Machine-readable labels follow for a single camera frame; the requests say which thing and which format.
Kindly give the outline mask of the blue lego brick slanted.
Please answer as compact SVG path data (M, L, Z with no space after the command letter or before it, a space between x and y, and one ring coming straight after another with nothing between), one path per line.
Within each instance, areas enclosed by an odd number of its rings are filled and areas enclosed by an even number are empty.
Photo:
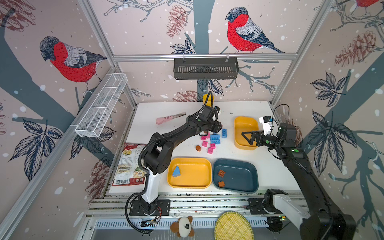
M176 168L175 168L174 171L173 171L172 176L173 176L174 178L176 178L176 177L179 177L180 175L181 175L180 168L179 168L179 166L176 166Z

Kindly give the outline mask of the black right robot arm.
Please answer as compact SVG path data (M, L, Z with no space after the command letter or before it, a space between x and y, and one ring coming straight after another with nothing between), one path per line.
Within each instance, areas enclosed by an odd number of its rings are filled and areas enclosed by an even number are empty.
M311 167L303 149L296 146L297 130L293 125L282 123L276 136L263 131L242 132L250 145L266 146L277 152L285 167L295 178L306 200L308 211L293 203L278 190L268 190L264 208L267 212L282 212L299 230L303 240L351 240L357 223L332 201Z

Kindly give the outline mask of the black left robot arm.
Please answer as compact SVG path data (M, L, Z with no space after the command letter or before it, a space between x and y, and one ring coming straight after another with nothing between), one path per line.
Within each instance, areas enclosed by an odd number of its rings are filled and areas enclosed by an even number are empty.
M125 215L128 224L142 235L150 235L152 230L144 230L136 227L129 218L128 210L134 200L138 200L140 209L145 214L152 214L157 208L159 198L159 184L157 180L165 172L171 163L174 149L185 140L199 135L202 132L218 133L223 125L219 122L218 106L203 105L200 110L186 118L186 123L181 127L165 133L154 133L150 141L139 154L138 165L145 172L145 186L141 192L129 196L125 205Z

